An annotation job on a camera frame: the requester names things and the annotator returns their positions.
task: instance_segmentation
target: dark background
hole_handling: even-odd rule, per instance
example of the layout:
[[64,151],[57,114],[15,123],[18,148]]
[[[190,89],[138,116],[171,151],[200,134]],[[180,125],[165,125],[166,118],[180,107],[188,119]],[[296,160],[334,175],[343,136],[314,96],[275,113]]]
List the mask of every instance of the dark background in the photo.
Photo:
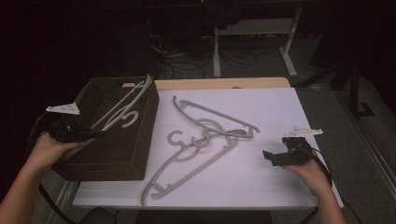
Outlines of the dark background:
[[[156,64],[158,55],[149,47],[151,32],[168,36],[168,45],[188,43],[183,46],[184,50],[199,50],[201,35],[212,30],[200,26],[201,9],[183,9],[178,13],[86,10],[103,2],[106,1],[1,3],[4,125],[0,149],[1,199],[25,161],[29,132],[47,106],[72,103],[92,77],[145,76],[146,73],[156,77],[160,71]],[[148,3],[142,2],[128,1],[128,6]],[[304,8],[297,33],[306,36],[323,33],[312,63],[327,67],[347,55],[377,86],[389,108],[396,111],[394,4],[391,1],[336,2],[338,5]],[[276,7],[275,11],[280,15],[288,12],[281,8]],[[243,17],[247,15],[255,17],[262,15],[262,11],[244,11]]]

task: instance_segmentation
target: wicker basket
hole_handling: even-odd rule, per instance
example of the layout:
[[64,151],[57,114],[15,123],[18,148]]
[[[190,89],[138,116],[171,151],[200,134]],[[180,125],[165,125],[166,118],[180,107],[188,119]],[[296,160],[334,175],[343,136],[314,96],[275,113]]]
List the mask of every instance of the wicker basket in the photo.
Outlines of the wicker basket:
[[[137,85],[145,80],[145,77],[91,79],[76,99],[84,124],[91,127],[131,90],[132,87],[123,87],[124,83]],[[140,90],[137,89],[119,108],[131,103]],[[158,103],[153,81],[131,109],[139,114],[131,126],[121,128],[129,120],[120,120],[106,132],[104,139],[93,141],[66,161],[58,161],[52,169],[69,181],[144,179]],[[103,128],[107,119],[97,128]]]

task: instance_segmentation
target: wire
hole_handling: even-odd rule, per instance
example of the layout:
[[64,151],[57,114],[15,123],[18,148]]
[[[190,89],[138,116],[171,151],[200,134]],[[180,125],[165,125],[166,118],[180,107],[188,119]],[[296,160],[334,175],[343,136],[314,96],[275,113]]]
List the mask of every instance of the wire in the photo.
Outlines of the wire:
[[[178,60],[176,61],[175,59],[170,59],[170,58],[165,58],[163,64],[166,66],[169,66],[172,69],[173,76],[171,79],[174,77],[174,74],[180,74],[180,77],[183,78],[183,75],[180,71],[196,71],[196,70],[201,70],[202,72],[202,78],[205,78],[206,73],[205,73],[205,68],[206,66],[210,63],[212,57],[208,56],[204,64],[200,65],[198,63],[193,63],[194,61],[197,61],[197,59],[193,57],[189,57],[186,60]],[[164,70],[164,76],[165,79],[167,79],[167,74],[166,74],[166,69]]]
[[356,213],[356,211],[352,208],[352,206],[350,205],[349,202],[347,202],[343,197],[341,197],[341,201],[344,203],[344,205],[346,205],[346,207],[349,208],[349,210],[352,212],[353,216],[356,218],[356,220],[358,220],[359,224],[362,224],[363,222],[361,221],[361,218],[358,216],[358,214]]
[[[302,149],[304,152],[308,153],[308,151],[300,146],[297,146],[298,148]],[[315,148],[311,148],[312,150],[315,150],[316,152],[320,153],[320,155],[322,155],[323,160],[326,163],[326,166],[324,166],[323,162],[320,161],[320,159],[317,156],[313,156],[313,160],[318,164],[318,166],[320,167],[320,169],[322,170],[322,172],[326,175],[326,177],[329,180],[329,183],[332,187],[332,172],[331,172],[331,168],[330,168],[330,164],[327,162],[327,160],[324,158],[323,154],[315,149]],[[358,220],[358,222],[360,224],[362,224],[361,218],[359,217],[359,215],[356,213],[356,211],[352,208],[352,206],[350,205],[350,203],[348,203],[341,195],[340,195],[341,201],[346,205],[346,207],[352,212],[353,216]],[[300,224],[306,224],[308,221],[311,220],[311,218],[316,215],[318,213],[318,207],[315,207],[315,209],[302,221],[300,222]]]
[[[32,127],[32,130],[29,133],[29,138],[28,142],[26,144],[26,158],[29,157],[30,153],[32,152],[33,147],[35,146],[35,140],[37,139],[38,136],[44,134],[39,131],[40,125],[44,122],[44,118],[49,115],[49,112],[44,112],[36,121],[35,124]],[[39,187],[40,193],[43,195],[44,199],[47,201],[49,206],[52,208],[52,210],[61,218],[63,219],[66,223],[68,224],[75,224],[72,219],[70,219],[62,210],[56,205],[56,203],[51,199],[50,195],[44,188],[43,184],[40,183]]]

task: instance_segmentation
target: white table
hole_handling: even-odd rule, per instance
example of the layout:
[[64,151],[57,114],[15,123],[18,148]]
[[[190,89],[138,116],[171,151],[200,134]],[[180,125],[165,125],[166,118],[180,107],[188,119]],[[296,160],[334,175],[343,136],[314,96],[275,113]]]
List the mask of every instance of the white table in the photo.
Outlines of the white table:
[[[159,91],[159,94],[160,104],[145,180],[82,182],[73,205],[129,209],[238,210],[302,209],[317,205],[316,199],[295,174],[272,166],[262,155],[262,150],[285,152],[287,149],[282,144],[281,137],[294,126],[310,128],[294,89],[170,90]],[[260,132],[254,133],[253,139],[240,139],[236,147],[161,199],[151,199],[148,195],[146,206],[142,206],[140,197],[151,177],[180,150],[179,146],[168,143],[167,135],[174,130],[182,130],[184,133],[174,135],[174,140],[182,140],[186,144],[191,142],[193,135],[197,139],[202,136],[203,129],[183,117],[173,106],[174,95],[178,100],[189,100],[253,124]],[[186,108],[186,111],[196,119],[198,116],[212,118],[212,115],[203,114],[197,108]],[[227,120],[212,119],[221,122],[226,130],[243,128],[240,124]],[[318,148],[313,136],[306,139],[311,147]],[[173,183],[189,167],[209,158],[222,146],[224,142],[220,138],[214,139],[210,147],[200,152],[196,161],[169,167],[161,178],[163,185]],[[333,191],[340,206],[343,206],[336,188]]]

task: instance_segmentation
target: floor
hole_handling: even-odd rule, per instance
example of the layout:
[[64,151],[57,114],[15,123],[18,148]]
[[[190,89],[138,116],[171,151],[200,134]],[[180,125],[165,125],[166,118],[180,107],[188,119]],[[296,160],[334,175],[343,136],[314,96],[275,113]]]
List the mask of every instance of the floor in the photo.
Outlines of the floor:
[[[221,76],[227,77],[286,77],[290,84],[299,83],[321,70],[309,64],[319,37],[295,37],[290,57],[298,76],[289,77],[278,47],[285,36],[238,36],[220,40]],[[202,48],[211,48],[206,39]],[[183,55],[170,52],[161,66],[160,79],[212,78],[211,53]],[[375,87],[361,79],[360,100],[374,110],[374,117],[354,119],[347,109],[348,87],[343,91],[330,88],[329,75],[307,88],[297,89],[305,114],[312,128],[320,128],[324,134],[316,137],[320,150],[332,167],[332,175],[340,194],[356,211],[363,223],[394,223],[396,219],[396,194],[394,176],[396,170],[396,118],[378,96]],[[89,209],[71,205],[74,189],[62,189],[64,181],[55,173],[49,173],[44,181],[49,194],[57,198],[59,192],[69,197],[59,198],[63,210],[74,220]],[[134,223],[137,211],[114,210],[119,223]],[[272,211],[273,223],[301,222],[310,211]],[[348,223],[359,223],[352,210],[343,208]],[[63,223],[51,216],[51,210],[42,197],[37,198],[32,223]],[[314,217],[309,223],[318,223]]]

